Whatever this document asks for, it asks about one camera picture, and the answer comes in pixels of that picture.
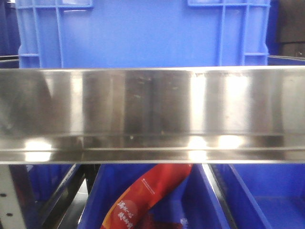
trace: blue storage box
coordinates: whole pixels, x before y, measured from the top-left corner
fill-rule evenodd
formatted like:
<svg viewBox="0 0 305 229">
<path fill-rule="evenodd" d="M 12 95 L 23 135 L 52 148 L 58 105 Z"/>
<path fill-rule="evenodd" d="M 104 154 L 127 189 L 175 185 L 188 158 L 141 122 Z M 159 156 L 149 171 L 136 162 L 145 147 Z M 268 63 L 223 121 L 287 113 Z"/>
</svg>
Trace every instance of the blue storage box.
<svg viewBox="0 0 305 229">
<path fill-rule="evenodd" d="M 265 65 L 270 0 L 16 0 L 21 68 Z"/>
<path fill-rule="evenodd" d="M 269 50 L 270 55 L 279 54 L 279 43 L 277 42 L 277 21 L 279 13 L 279 4 L 280 0 L 271 0 L 270 2 L 270 13 L 269 13 L 269 22 L 267 30 L 266 44 Z"/>
<path fill-rule="evenodd" d="M 108 210 L 120 195 L 154 165 L 102 165 L 78 229 L 99 229 Z M 182 223 L 189 229 L 229 229 L 220 203 L 201 165 L 151 210 L 154 220 Z"/>
<path fill-rule="evenodd" d="M 29 165 L 28 173 L 37 201 L 48 200 L 71 165 Z"/>
<path fill-rule="evenodd" d="M 305 165 L 217 165 L 240 229 L 304 229 Z"/>
<path fill-rule="evenodd" d="M 0 56 L 17 55 L 19 46 L 16 9 L 6 0 L 0 0 Z"/>
</svg>

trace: red plastic bag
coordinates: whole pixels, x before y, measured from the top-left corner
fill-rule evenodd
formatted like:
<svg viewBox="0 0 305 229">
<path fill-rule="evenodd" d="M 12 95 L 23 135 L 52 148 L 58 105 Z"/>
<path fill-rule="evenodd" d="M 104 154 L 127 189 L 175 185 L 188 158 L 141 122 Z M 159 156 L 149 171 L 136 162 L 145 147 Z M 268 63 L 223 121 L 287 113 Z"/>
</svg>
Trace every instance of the red plastic bag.
<svg viewBox="0 0 305 229">
<path fill-rule="evenodd" d="M 132 229 L 151 207 L 189 176 L 191 169 L 190 164 L 154 166 L 118 198 L 108 211 L 101 229 Z"/>
</svg>

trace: blue bin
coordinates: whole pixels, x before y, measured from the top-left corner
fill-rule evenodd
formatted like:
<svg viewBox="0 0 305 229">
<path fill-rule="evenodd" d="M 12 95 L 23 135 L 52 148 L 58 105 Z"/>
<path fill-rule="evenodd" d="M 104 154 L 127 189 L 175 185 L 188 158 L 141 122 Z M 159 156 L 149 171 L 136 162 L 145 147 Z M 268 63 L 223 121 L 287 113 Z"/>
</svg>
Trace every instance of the blue bin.
<svg viewBox="0 0 305 229">
<path fill-rule="evenodd" d="M 30 165 L 28 173 L 37 201 L 48 200 L 71 165 Z"/>
<path fill-rule="evenodd" d="M 103 165 L 78 229 L 99 229 L 108 210 L 140 175 L 154 165 Z M 194 165 L 190 176 L 152 209 L 154 220 L 182 223 L 190 229 L 229 229 L 220 203 L 201 165 Z"/>
<path fill-rule="evenodd" d="M 21 68 L 265 65 L 270 0 L 16 0 Z"/>
<path fill-rule="evenodd" d="M 6 0 L 0 0 L 0 56 L 17 55 L 19 46 L 16 9 Z"/>
<path fill-rule="evenodd" d="M 305 165 L 218 165 L 240 229 L 304 229 Z"/>
<path fill-rule="evenodd" d="M 279 54 L 279 43 L 277 42 L 277 21 L 279 13 L 279 4 L 280 0 L 271 0 L 270 13 L 269 13 L 269 22 L 267 30 L 266 44 L 271 55 Z"/>
</svg>

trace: stainless steel shelf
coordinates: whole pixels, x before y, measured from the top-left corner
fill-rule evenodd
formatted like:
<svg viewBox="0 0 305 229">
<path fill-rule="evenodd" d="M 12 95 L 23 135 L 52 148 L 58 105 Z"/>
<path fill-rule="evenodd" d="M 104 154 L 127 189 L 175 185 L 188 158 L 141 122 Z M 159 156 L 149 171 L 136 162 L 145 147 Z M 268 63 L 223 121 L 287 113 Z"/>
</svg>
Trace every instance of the stainless steel shelf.
<svg viewBox="0 0 305 229">
<path fill-rule="evenodd" d="M 305 67 L 0 70 L 0 163 L 305 162 Z"/>
</svg>

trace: perforated metal post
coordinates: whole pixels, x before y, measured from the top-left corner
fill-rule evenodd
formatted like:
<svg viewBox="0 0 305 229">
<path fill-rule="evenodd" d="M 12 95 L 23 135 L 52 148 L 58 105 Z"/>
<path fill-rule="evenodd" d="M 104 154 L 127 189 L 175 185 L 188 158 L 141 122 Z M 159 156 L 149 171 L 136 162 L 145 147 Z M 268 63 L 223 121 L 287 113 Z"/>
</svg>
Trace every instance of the perforated metal post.
<svg viewBox="0 0 305 229">
<path fill-rule="evenodd" d="M 0 182 L 3 229 L 41 228 L 26 167 L 0 165 Z"/>
</svg>

